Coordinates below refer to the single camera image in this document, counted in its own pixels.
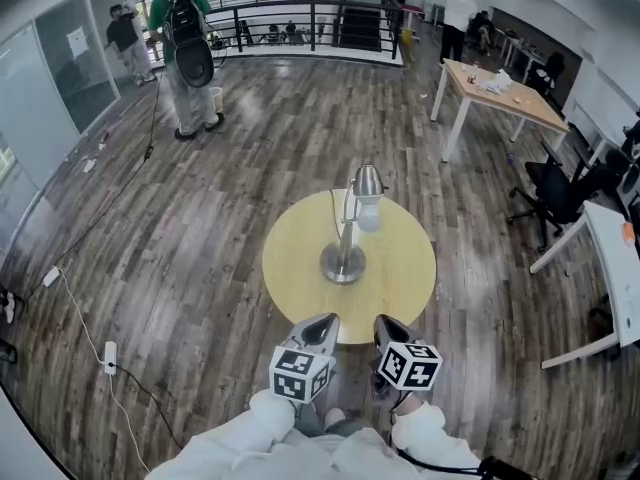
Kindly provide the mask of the black box device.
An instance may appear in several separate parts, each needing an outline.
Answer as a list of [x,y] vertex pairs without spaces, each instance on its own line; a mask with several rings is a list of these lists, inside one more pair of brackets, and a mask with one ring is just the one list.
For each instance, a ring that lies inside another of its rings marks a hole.
[[494,456],[489,456],[480,463],[478,473],[482,480],[538,480]]

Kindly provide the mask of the person's white clothed torso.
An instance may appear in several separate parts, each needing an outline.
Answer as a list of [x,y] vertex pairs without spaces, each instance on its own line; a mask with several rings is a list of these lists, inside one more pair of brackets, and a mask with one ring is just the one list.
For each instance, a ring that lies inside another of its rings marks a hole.
[[296,434],[267,452],[248,452],[234,461],[228,480],[392,480],[403,462],[371,428],[348,437]]

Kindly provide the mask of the dark staircase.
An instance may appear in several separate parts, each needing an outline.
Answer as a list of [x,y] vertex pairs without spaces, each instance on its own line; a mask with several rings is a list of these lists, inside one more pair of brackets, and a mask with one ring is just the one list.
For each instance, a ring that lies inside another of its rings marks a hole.
[[339,46],[380,51],[380,12],[364,8],[345,8],[339,33]]

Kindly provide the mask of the white desk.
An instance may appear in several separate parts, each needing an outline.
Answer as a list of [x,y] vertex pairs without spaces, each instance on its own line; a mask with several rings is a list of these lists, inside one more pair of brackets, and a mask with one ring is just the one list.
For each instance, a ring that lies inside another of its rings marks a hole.
[[570,229],[529,268],[532,274],[545,267],[576,235],[586,228],[604,273],[613,316],[613,333],[563,355],[544,360],[549,369],[586,358],[608,348],[621,348],[640,340],[640,256],[635,243],[626,243],[621,226],[626,219],[616,211],[589,201]]

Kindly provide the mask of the black metal railing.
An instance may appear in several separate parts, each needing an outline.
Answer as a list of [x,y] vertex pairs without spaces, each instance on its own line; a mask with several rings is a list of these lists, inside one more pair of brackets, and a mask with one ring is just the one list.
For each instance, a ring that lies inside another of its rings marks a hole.
[[[322,57],[401,67],[403,10],[348,0],[208,0],[211,43],[230,57]],[[380,51],[343,48],[345,8],[380,12]]]

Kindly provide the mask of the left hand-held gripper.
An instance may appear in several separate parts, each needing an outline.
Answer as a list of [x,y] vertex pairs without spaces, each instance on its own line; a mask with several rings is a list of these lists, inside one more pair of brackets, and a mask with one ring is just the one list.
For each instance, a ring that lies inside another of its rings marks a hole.
[[271,358],[270,390],[293,406],[294,427],[306,436],[324,433],[314,401],[329,386],[334,373],[336,359],[332,355],[339,329],[340,317],[336,313],[303,320],[294,325]]

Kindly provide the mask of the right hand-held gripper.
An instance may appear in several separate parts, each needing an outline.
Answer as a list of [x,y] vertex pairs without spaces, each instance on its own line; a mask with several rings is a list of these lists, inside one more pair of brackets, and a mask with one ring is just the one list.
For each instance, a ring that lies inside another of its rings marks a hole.
[[372,363],[372,391],[376,398],[400,393],[430,391],[443,358],[415,330],[386,314],[374,321],[374,343],[380,355]]

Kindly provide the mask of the person's left forearm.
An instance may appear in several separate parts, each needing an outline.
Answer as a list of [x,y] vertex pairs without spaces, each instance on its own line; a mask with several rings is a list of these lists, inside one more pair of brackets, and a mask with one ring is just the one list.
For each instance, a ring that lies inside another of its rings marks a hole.
[[223,425],[192,437],[173,459],[157,466],[145,480],[221,480],[245,454],[269,451],[293,429],[293,404],[262,390],[249,409]]

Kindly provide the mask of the white table with dark edge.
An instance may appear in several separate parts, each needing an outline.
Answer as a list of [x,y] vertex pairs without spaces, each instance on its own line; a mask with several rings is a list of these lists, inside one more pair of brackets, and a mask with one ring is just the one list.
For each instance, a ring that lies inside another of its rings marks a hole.
[[69,480],[30,434],[1,387],[0,480]]

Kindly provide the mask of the white paper notice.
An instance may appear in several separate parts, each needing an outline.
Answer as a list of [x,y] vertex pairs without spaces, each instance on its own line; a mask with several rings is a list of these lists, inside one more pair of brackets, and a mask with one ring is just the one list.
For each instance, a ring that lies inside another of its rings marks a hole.
[[89,41],[82,26],[68,33],[66,38],[73,59],[79,58],[90,50]]

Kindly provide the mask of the person's right forearm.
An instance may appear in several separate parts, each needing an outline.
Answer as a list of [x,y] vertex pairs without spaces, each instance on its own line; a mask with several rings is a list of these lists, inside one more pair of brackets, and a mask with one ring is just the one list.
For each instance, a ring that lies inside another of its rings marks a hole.
[[481,460],[466,440],[445,432],[445,422],[445,416],[437,406],[409,394],[394,411],[392,443],[398,451],[420,463],[476,470]]

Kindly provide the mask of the silver metal desk lamp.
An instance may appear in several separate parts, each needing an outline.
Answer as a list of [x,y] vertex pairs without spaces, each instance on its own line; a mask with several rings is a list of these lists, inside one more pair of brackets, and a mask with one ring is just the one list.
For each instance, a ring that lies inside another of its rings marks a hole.
[[338,242],[327,245],[320,256],[324,277],[337,285],[358,281],[366,268],[366,255],[354,242],[354,231],[374,233],[381,223],[379,203],[386,191],[381,175],[373,164],[360,166],[343,197],[340,220],[334,224]]

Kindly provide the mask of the dark bag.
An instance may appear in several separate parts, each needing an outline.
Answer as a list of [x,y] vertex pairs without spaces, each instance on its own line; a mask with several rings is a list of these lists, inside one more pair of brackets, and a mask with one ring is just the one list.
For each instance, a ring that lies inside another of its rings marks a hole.
[[602,339],[613,333],[613,316],[609,295],[604,295],[596,306],[591,308],[587,318],[588,334],[592,341]]

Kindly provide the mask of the wooden table with white legs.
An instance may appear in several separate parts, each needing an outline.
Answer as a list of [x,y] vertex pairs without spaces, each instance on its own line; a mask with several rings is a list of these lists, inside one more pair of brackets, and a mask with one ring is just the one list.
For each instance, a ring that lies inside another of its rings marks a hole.
[[512,143],[516,142],[526,122],[535,123],[552,131],[556,138],[551,146],[557,152],[569,133],[568,125],[537,91],[522,83],[513,81],[509,90],[504,94],[493,94],[480,90],[477,81],[487,79],[491,74],[495,73],[481,69],[477,65],[469,65],[451,59],[444,60],[430,120],[432,122],[438,120],[445,89],[449,85],[461,97],[461,102],[441,153],[441,161],[443,163],[449,162],[472,104],[496,109],[517,117],[519,121],[510,138]]

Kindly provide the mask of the white tissue pile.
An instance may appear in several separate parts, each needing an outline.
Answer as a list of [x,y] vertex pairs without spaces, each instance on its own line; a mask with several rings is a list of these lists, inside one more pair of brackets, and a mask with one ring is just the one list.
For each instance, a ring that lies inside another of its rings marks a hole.
[[490,92],[493,94],[504,94],[511,87],[513,80],[510,75],[500,69],[497,73],[491,74],[487,79],[477,81],[477,86],[480,90]]

